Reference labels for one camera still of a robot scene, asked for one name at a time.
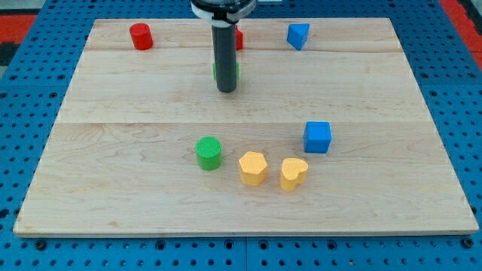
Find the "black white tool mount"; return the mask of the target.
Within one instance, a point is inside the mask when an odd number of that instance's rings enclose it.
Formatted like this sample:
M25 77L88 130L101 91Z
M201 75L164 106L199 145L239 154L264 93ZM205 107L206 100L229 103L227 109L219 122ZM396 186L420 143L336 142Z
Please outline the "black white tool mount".
M257 0L191 0L193 13L213 26L235 25L253 12L256 5Z

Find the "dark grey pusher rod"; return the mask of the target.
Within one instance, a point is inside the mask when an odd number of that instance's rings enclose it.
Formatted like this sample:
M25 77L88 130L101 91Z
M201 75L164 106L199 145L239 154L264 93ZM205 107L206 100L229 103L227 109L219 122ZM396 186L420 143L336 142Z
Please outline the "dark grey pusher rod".
M235 26L213 26L212 41L217 88L231 93L237 86Z

